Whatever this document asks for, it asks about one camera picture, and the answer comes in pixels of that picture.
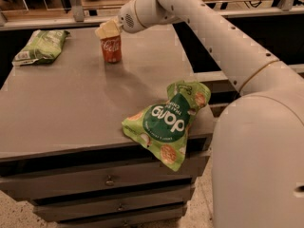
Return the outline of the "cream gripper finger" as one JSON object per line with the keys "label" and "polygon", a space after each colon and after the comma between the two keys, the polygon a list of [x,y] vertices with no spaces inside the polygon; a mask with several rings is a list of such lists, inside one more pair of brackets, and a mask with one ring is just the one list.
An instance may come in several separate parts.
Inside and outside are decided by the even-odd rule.
{"label": "cream gripper finger", "polygon": [[95,30],[95,34],[99,39],[111,38],[121,34],[121,26],[115,20],[109,20]]}

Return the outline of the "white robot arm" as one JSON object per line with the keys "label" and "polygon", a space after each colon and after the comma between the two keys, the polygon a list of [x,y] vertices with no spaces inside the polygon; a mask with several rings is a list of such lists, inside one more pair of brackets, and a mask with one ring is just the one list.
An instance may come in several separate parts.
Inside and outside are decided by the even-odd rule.
{"label": "white robot arm", "polygon": [[104,27],[179,21],[240,95],[211,142],[214,227],[304,228],[304,79],[202,0],[132,0]]}

